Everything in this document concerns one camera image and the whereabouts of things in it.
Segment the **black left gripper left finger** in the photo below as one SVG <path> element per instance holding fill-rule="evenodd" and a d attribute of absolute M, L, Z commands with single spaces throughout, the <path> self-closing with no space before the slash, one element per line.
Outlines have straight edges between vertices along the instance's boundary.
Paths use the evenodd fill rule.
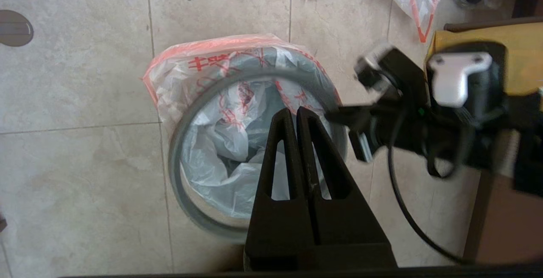
<path fill-rule="evenodd" d="M 277 146 L 285 149 L 289 199 L 272 198 Z M 277 112 L 270 124 L 244 254 L 254 271 L 296 270 L 301 252 L 314 244 L 306 199 L 305 173 L 290 110 Z"/>

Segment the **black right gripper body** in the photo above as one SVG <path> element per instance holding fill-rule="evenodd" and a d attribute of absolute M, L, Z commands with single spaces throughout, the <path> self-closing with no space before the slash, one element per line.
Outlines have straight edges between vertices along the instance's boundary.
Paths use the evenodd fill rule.
<path fill-rule="evenodd" d="M 355 78 L 385 93 L 363 113 L 371 123 L 348 126 L 355 157 L 368 163 L 380 148 L 400 148 L 424 156 L 428 170 L 437 159 L 453 170 L 490 166 L 509 118 L 507 54 L 499 42 L 464 42 L 431 53 L 423 68 L 389 44 L 360 57 Z"/>

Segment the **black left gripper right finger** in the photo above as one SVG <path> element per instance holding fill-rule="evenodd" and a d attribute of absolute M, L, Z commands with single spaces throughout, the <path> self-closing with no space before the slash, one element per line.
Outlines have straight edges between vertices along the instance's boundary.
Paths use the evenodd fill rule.
<path fill-rule="evenodd" d="M 297 111 L 297 142 L 307 182 L 313 244 L 299 255 L 304 270 L 393 269 L 391 244 L 320 118 Z"/>

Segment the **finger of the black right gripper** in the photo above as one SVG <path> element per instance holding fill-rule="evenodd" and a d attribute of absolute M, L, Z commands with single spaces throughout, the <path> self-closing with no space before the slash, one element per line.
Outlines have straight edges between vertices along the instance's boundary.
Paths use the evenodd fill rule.
<path fill-rule="evenodd" d="M 370 114 L 341 114 L 336 117 L 336 123 L 344 126 L 367 126 L 371 123 L 372 116 Z"/>
<path fill-rule="evenodd" d="M 357 119 L 363 113 L 369 113 L 372 105 L 339 106 L 327 112 L 328 119 Z"/>

